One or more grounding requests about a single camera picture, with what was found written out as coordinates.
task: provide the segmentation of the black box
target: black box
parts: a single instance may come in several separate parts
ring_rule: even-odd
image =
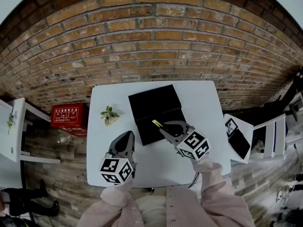
[[[153,120],[159,123],[185,121],[181,103],[172,85],[134,94],[128,98],[144,146],[164,139]]]

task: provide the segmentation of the red box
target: red box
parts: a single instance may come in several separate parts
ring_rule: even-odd
[[[85,104],[57,105],[52,108],[51,127],[76,136],[87,136],[89,108]]]

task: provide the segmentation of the black cable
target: black cable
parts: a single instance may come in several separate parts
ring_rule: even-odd
[[[48,215],[40,215],[40,214],[35,214],[35,218],[39,218],[39,217],[49,217]]]
[[[197,172],[192,184],[188,188],[191,188],[193,185],[195,185],[195,183],[198,181],[199,176],[200,176],[200,173]]]
[[[51,218],[48,216],[48,219],[49,219],[49,221],[52,223],[52,226],[53,227],[55,227],[54,225],[53,225],[53,222],[52,222],[52,220],[51,220]]]

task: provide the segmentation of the brick wall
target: brick wall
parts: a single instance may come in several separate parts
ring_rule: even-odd
[[[301,30],[277,8],[269,0],[26,0],[0,29],[0,95],[49,112],[89,103],[94,85],[206,79],[223,109],[260,106],[303,61]]]

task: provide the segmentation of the pink sleeve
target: pink sleeve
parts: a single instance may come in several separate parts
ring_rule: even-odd
[[[223,179],[222,166],[209,157],[193,162],[202,174],[202,207],[219,227],[254,227],[254,221],[244,199],[234,196],[229,178]]]
[[[94,203],[86,210],[77,227],[107,227],[112,226],[120,216],[122,208],[131,199],[129,190],[133,184],[130,177],[125,184],[107,187],[101,194],[101,201]]]

